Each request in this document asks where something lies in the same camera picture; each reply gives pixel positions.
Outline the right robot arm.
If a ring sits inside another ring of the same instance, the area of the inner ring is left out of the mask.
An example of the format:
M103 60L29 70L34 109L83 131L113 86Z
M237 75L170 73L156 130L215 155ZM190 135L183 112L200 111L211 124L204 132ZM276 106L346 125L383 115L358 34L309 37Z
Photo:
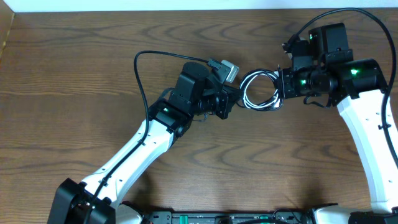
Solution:
M371 208L359 210L328 203L310 209L302 223L397 223L397 150L390 149L382 119L397 146L397 128L390 105L382 104L387 83L374 59L355 60L345 25L321 26L308 39L293 37L283 44L292 66L279 70L283 99L328 95L345 121L366 174Z

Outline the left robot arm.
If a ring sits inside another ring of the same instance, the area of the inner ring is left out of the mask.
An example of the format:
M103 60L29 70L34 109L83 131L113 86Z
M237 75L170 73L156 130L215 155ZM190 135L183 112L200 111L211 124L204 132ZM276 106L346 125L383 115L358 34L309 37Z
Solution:
M231 87L239 68L223 60L187 62L176 86L149 107L137 133L100 169L80 183L66 179L57 189L49 223L142 223L143 216L122 203L143 172L190 128L194 116L226 119L241 97Z

